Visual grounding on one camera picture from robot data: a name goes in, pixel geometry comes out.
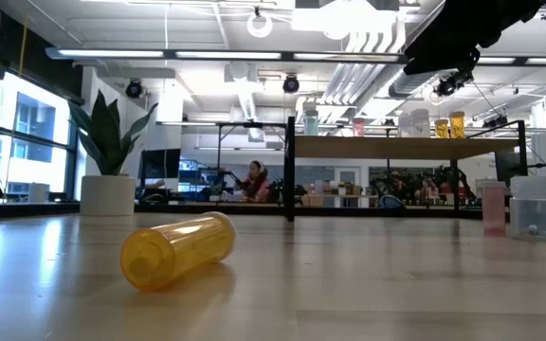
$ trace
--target clear container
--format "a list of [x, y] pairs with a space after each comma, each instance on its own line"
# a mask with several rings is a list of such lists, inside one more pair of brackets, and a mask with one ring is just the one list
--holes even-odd
[[119, 264], [135, 287], [154, 291], [199, 265], [226, 258], [233, 250], [235, 227], [223, 213], [134, 232], [121, 248]]
[[414, 126], [412, 117], [409, 113], [403, 113], [397, 119], [397, 129], [399, 137], [414, 137]]
[[546, 241], [546, 199], [516, 199], [509, 201], [511, 225], [507, 237]]
[[450, 137], [464, 138], [464, 112], [450, 114]]
[[319, 135], [319, 113], [317, 110], [308, 110], [304, 114], [304, 134]]
[[504, 236], [506, 233], [504, 189], [505, 184], [501, 181], [482, 185], [483, 231], [486, 236]]
[[511, 226], [507, 236], [546, 240], [546, 176], [511, 178]]
[[447, 119], [438, 119], [435, 121], [435, 136], [437, 138], [450, 138], [447, 131]]
[[414, 137], [431, 137], [431, 123], [428, 121], [428, 110], [417, 109], [410, 113]]

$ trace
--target shelf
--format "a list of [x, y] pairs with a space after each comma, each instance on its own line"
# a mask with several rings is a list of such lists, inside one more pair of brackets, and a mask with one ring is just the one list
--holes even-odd
[[296, 136], [296, 157], [461, 160], [512, 150], [517, 139]]

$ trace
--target wooden floor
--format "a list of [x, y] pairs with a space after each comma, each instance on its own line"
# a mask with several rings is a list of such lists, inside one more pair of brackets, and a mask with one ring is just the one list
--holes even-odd
[[546, 340], [546, 242], [473, 221], [236, 216], [224, 263], [138, 292], [121, 243], [184, 218], [0, 221], [0, 340]]

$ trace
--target computer screen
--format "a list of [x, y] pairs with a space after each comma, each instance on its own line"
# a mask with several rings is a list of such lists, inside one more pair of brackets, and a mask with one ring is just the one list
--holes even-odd
[[178, 177], [180, 149], [142, 151], [140, 156], [140, 179], [172, 179]]
[[511, 178], [519, 176], [519, 154], [513, 151], [502, 151], [495, 153], [497, 164], [497, 178], [504, 182], [507, 187], [511, 186]]

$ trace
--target yellow jar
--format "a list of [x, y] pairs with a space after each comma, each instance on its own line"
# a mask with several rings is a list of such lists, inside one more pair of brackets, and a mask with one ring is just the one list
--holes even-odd
[[450, 137], [464, 138], [464, 112], [450, 114]]
[[140, 290], [162, 289], [199, 265], [225, 259], [233, 250], [235, 234], [228, 216], [218, 212], [141, 229], [123, 243], [121, 272]]
[[437, 138], [449, 138], [447, 131], [447, 119], [438, 119], [435, 121], [435, 136]]

